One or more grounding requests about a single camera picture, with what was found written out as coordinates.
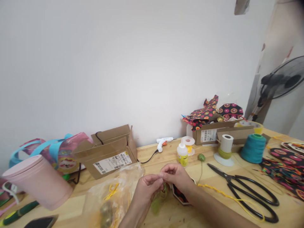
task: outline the pink container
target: pink container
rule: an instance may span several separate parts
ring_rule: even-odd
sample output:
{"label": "pink container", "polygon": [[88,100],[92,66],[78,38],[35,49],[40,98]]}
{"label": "pink container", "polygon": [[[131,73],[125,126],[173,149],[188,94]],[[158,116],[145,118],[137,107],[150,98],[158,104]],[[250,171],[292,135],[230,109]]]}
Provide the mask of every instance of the pink container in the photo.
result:
{"label": "pink container", "polygon": [[51,211],[60,207],[73,192],[73,188],[42,155],[16,164],[2,176]]}

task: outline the white spool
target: white spool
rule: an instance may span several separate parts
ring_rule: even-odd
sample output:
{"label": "white spool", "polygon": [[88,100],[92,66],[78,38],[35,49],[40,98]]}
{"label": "white spool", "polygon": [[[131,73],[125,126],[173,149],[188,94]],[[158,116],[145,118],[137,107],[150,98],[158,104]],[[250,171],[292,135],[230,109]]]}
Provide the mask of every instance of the white spool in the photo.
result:
{"label": "white spool", "polygon": [[[182,137],[181,140],[186,145],[186,147],[192,146],[195,143],[194,138],[192,138],[190,136]],[[188,156],[192,156],[194,154],[195,154],[195,151],[192,147],[192,149],[190,151],[188,150]]]}
{"label": "white spool", "polygon": [[[233,137],[231,135],[223,135],[221,140],[221,150],[225,153],[231,153],[233,143]],[[214,159],[223,166],[233,166],[234,161],[229,159],[222,158],[219,153],[214,154]]]}
{"label": "white spool", "polygon": [[221,150],[225,153],[230,153],[233,143],[233,137],[230,135],[223,135],[221,140]]}

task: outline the teal thread cone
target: teal thread cone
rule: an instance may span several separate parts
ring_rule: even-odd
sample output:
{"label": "teal thread cone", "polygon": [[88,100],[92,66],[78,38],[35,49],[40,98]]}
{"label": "teal thread cone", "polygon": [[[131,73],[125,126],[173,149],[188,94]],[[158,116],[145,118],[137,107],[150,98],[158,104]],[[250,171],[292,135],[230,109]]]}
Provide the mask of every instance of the teal thread cone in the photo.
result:
{"label": "teal thread cone", "polygon": [[259,164],[262,162],[265,146],[266,138],[259,134],[251,134],[241,151],[241,157],[248,162]]}

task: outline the green bead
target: green bead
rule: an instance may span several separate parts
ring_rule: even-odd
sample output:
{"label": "green bead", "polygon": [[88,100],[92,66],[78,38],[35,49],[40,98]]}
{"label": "green bead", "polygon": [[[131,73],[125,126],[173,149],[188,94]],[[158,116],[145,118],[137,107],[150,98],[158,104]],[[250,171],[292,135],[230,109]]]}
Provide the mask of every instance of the green bead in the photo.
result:
{"label": "green bead", "polygon": [[197,156],[197,159],[198,160],[200,160],[201,162],[203,161],[206,161],[206,158],[205,158],[205,156],[203,155],[203,154],[199,154],[198,156]]}

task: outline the blue bag handle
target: blue bag handle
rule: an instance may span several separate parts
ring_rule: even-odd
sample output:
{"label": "blue bag handle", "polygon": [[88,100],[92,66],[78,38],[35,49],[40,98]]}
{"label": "blue bag handle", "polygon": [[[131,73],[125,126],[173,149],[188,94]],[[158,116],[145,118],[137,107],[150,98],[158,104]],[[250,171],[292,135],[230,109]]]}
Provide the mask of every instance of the blue bag handle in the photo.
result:
{"label": "blue bag handle", "polygon": [[50,148],[48,149],[51,157],[56,161],[56,164],[58,164],[58,153],[59,153],[59,148],[61,144],[68,138],[72,137],[73,135],[71,134],[66,134],[64,139],[58,140],[58,142],[53,143],[50,145]]}
{"label": "blue bag handle", "polygon": [[29,142],[29,143],[23,145],[22,147],[20,147],[18,150],[14,151],[12,153],[12,155],[10,156],[9,167],[12,168],[14,165],[22,162],[22,160],[19,159],[19,151],[25,149],[29,145],[36,144],[36,143],[41,143],[41,141],[40,140],[36,140],[36,141],[33,141],[33,142]]}
{"label": "blue bag handle", "polygon": [[[46,141],[42,144],[40,144],[30,155],[30,157],[39,155],[43,149],[45,149],[46,147],[50,146],[49,148],[49,153],[51,155],[51,157],[56,161],[56,164],[58,163],[58,152],[59,152],[59,148],[60,145],[68,138],[72,137],[73,135],[71,134],[66,134],[64,139],[53,139],[53,140],[49,140]],[[9,167],[13,167],[14,165],[22,162],[21,159],[19,159],[19,151],[25,149],[25,147],[32,145],[32,144],[36,144],[36,143],[41,143],[40,140],[36,140],[30,143],[27,143],[25,145],[23,145],[22,147],[20,147],[18,150],[14,151],[10,157],[10,161],[9,161]]]}
{"label": "blue bag handle", "polygon": [[61,146],[61,144],[68,138],[72,137],[73,135],[71,134],[66,134],[64,139],[53,139],[53,140],[49,140],[46,141],[44,143],[42,143],[41,145],[39,145],[30,155],[30,157],[35,156],[35,155],[39,155],[44,148],[46,148],[47,146],[50,146],[50,148],[48,149],[50,156],[52,159],[55,160],[56,163],[56,167],[55,169],[58,169],[58,153],[59,153],[59,148]]}

